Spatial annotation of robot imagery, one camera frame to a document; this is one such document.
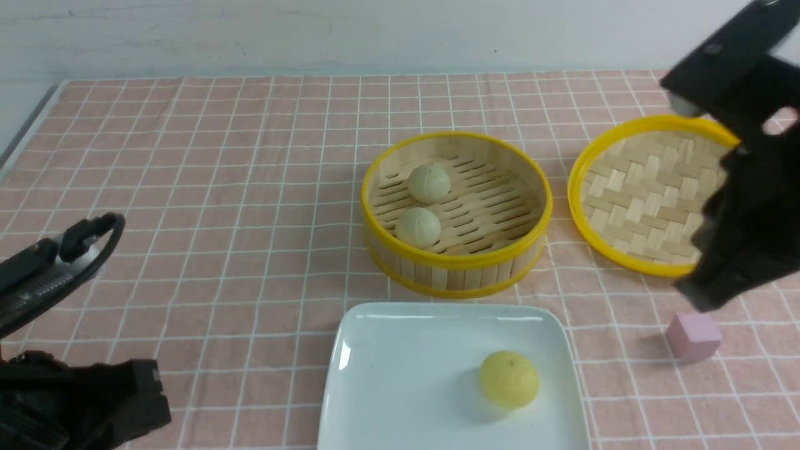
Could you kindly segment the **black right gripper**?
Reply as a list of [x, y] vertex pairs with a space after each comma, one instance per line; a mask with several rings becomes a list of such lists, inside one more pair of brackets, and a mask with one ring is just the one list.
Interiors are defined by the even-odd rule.
[[701, 258], [675, 284], [707, 313], [798, 272], [798, 121], [765, 129], [778, 111], [798, 112], [798, 68], [772, 56], [746, 64], [688, 56], [674, 67], [674, 96], [736, 139], [691, 238]]

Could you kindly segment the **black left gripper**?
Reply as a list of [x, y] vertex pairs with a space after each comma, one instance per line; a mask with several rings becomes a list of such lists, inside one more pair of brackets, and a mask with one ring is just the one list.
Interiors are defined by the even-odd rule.
[[3, 449], [115, 449], [171, 419], [153, 359], [71, 367], [25, 351], [2, 362]]

